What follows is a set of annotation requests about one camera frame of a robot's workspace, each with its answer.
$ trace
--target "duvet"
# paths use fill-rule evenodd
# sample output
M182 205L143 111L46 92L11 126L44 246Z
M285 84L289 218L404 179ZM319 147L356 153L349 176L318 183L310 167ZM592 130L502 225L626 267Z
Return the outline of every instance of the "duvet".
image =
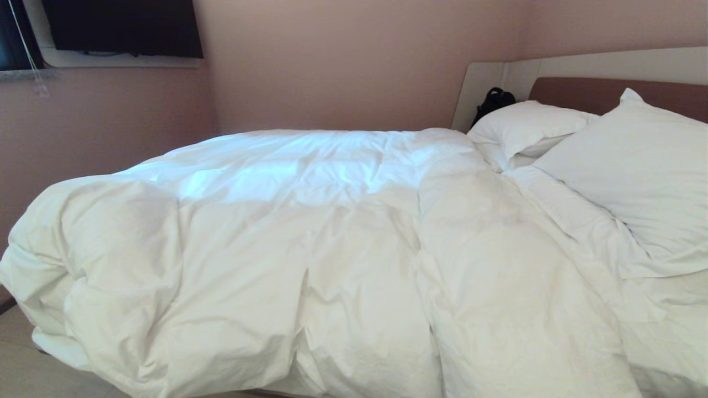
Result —
M458 132L251 132L48 188L0 280L133 397L639 397L547 220Z

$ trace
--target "black bag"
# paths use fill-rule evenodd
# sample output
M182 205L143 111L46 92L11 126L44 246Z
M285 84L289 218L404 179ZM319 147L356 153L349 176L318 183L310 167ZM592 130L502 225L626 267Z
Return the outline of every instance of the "black bag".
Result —
M504 108L505 106L514 105L516 103L516 97L514 94L504 91L498 87L494 87L487 93L487 98L484 103L477 107L477 117L472 122L474 126L479 119L482 119L485 115L494 112L497 109Z

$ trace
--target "pink wall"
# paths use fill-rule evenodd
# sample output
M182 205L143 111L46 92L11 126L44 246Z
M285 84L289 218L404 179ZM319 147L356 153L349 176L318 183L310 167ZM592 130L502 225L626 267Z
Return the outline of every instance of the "pink wall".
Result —
M708 0L531 0L520 59L708 45Z
M119 171L217 133L204 68L58 73L48 99L29 81L0 82L3 240L52 183Z
M449 127L467 65L515 59L527 0L197 0L221 129Z

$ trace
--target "television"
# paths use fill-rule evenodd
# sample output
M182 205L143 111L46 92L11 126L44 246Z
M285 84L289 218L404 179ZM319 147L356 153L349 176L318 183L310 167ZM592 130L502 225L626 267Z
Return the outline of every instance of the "television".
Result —
M57 50L204 57L192 0L42 0L42 4Z

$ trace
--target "blind cord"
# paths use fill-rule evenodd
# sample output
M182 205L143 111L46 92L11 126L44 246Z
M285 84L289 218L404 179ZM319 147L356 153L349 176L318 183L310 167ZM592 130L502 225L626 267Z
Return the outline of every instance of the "blind cord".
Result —
M44 79L42 79L42 74L40 73L39 69L37 69L35 60L32 58L32 54L30 53L30 48L27 46L27 42L25 41L25 36L22 34L22 29L20 29L20 22L17 19L17 13L15 13L15 7L13 7L12 5L12 0L7 0L7 2L8 4L10 4L10 12L12 13L12 17L15 20L15 26L17 26L17 31L20 33L22 46L24 46L25 48L25 54L27 54L27 59L29 59L30 61L30 68L32 68L32 74L35 77L35 92L37 92L37 94L39 94L41 98L49 98L49 89L47 88Z

